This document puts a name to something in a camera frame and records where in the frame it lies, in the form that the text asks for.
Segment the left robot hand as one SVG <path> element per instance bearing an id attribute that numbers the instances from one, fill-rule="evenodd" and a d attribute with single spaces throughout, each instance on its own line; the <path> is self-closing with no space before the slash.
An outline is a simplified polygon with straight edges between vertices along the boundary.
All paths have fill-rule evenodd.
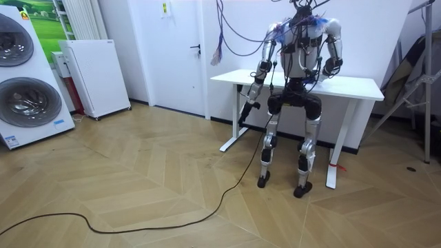
<path id="1" fill-rule="evenodd" d="M 253 102 L 249 103 L 248 101 L 245 102 L 244 106 L 242 107 L 240 111 L 240 117 L 238 119 L 238 124 L 242 125 L 246 118 L 249 116 L 249 113 L 253 108 L 256 108 L 257 110 L 260 109 L 260 103 L 259 102 Z"/>

